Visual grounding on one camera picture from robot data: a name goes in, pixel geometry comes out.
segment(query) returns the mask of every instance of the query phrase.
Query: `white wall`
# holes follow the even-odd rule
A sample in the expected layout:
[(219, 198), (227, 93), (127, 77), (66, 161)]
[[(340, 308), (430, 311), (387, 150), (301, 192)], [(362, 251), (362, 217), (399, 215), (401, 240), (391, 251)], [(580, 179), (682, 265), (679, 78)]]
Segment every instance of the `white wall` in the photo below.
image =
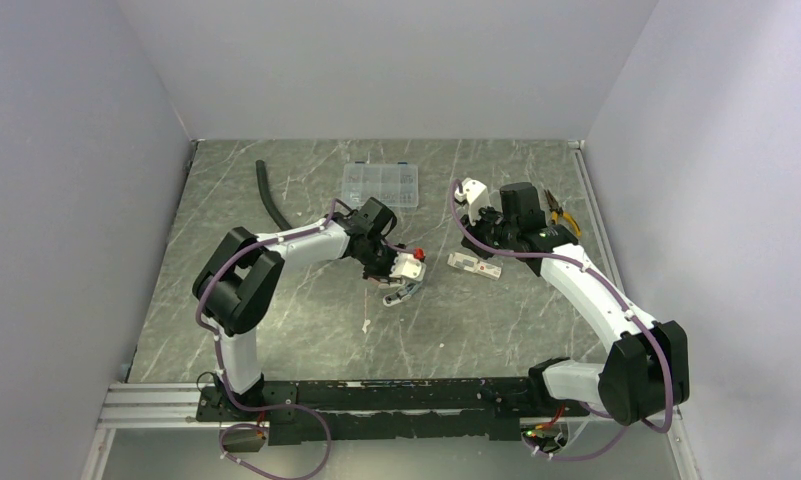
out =
[(704, 478), (801, 478), (801, 0), (660, 1), (587, 144)]
[(188, 150), (115, 2), (0, 0), (0, 479), (79, 478)]
[(656, 0), (119, 0), (198, 138), (585, 138)]

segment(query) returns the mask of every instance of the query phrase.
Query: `table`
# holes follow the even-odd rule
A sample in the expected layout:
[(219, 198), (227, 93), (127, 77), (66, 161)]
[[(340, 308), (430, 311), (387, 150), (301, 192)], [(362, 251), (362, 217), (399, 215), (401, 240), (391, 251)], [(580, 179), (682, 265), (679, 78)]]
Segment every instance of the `table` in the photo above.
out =
[(326, 214), (348, 162), (419, 167), (420, 204), (398, 212), (395, 243), (427, 253), (424, 288), (395, 307), (361, 280), (352, 259), (283, 275), (258, 329), (265, 377), (387, 379), (526, 375), (550, 357), (603, 362), (597, 337), (571, 304), (513, 259), (489, 260), (499, 280), (446, 264), (461, 248), (447, 189), (452, 178), (497, 188), (530, 181), (551, 189), (583, 228), (582, 244), (607, 275), (588, 192), (565, 141), (261, 140), (200, 142), (168, 240), (130, 382), (193, 381), (214, 368), (209, 334), (194, 323), (191, 285), (231, 228), (275, 232), (259, 200), (254, 162), (267, 162), (271, 191), (294, 226)]

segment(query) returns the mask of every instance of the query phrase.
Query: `black hose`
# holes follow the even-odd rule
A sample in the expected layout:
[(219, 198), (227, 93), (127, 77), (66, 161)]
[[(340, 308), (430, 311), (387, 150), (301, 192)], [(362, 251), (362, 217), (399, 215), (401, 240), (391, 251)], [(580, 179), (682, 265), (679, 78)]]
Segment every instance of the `black hose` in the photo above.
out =
[(268, 215), (273, 219), (273, 223), (280, 230), (291, 230), (291, 224), (282, 216), (282, 213), (276, 208), (276, 204), (273, 203), (273, 197), (270, 196), (270, 183), (268, 183), (267, 166), (265, 166), (264, 160), (256, 160), (256, 181), (259, 184), (259, 196), (262, 197), (262, 205), (265, 206)]

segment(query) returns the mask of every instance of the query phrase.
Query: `gray floor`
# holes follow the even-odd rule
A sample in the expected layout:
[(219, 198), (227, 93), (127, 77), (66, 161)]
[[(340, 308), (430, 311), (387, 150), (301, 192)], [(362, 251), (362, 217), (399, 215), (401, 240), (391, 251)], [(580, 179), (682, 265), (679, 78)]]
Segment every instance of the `gray floor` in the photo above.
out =
[[(597, 450), (619, 425), (586, 428), (567, 455)], [(216, 431), (119, 430), (103, 480), (252, 480), (245, 468), (219, 459)], [(311, 471), (324, 443), (270, 447), (244, 460), (275, 475), (295, 477)], [(314, 478), (359, 479), (583, 479), (679, 478), (668, 442), (645, 427), (630, 428), (615, 449), (590, 462), (548, 462), (530, 456), (520, 442), (490, 442), (484, 437), (425, 438), (334, 442), (326, 469)]]
[[(601, 268), (586, 191), (562, 141), (209, 141), (200, 144), (174, 221), (131, 382), (193, 380), (213, 368), (212, 342), (193, 321), (194, 278), (224, 234), (276, 227), (256, 188), (264, 159), (280, 210), (297, 226), (316, 220), (341, 191), (343, 165), (407, 161), (420, 169), (420, 206), (401, 213), (391, 239), (428, 254), (425, 287), (397, 307), (361, 280), (346, 259), (287, 273), (262, 321), (259, 356), (270, 379), (423, 378), (525, 375), (553, 356), (602, 362), (597, 337), (570, 303), (517, 261), (493, 259), (492, 281), (445, 262), (464, 251), (446, 203), (451, 178), (493, 191), (531, 181), (550, 188), (580, 221), (582, 243)], [(499, 198), (492, 202), (499, 206)], [(370, 320), (367, 333), (365, 320)]]

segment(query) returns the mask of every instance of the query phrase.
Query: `clear plastic container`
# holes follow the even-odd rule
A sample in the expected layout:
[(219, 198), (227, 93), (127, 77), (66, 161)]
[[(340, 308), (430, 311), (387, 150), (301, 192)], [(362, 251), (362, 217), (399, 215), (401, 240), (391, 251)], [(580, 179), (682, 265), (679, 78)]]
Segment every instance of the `clear plastic container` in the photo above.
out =
[(408, 163), (344, 165), (341, 200), (358, 208), (370, 197), (391, 208), (418, 208), (418, 166)]

